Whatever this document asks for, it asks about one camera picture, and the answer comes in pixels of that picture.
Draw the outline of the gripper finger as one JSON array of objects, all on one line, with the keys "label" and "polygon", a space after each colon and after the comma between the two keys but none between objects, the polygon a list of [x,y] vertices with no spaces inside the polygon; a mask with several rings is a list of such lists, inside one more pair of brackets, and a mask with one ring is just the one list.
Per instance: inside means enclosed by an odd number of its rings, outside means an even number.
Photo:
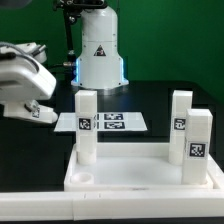
[{"label": "gripper finger", "polygon": [[36,100],[27,100],[24,107],[28,112],[33,112],[38,109],[39,103]]}]

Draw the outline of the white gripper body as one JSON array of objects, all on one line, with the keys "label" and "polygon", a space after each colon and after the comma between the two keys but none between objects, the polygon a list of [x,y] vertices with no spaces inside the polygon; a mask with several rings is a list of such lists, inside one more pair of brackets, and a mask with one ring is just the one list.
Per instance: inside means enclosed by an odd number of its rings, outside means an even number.
[{"label": "white gripper body", "polygon": [[0,61],[0,103],[48,100],[56,87],[55,77],[38,61],[23,55]]}]

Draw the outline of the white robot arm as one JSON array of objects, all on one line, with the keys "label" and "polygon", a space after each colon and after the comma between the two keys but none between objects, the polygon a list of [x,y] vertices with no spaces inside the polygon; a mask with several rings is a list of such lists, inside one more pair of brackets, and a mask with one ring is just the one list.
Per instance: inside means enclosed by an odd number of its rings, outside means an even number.
[{"label": "white robot arm", "polygon": [[[105,0],[62,6],[82,18],[82,53],[75,60],[74,86],[94,90],[113,90],[128,83],[123,59],[117,51],[117,14]],[[0,104],[48,100],[56,79],[25,45],[0,42]]]}]

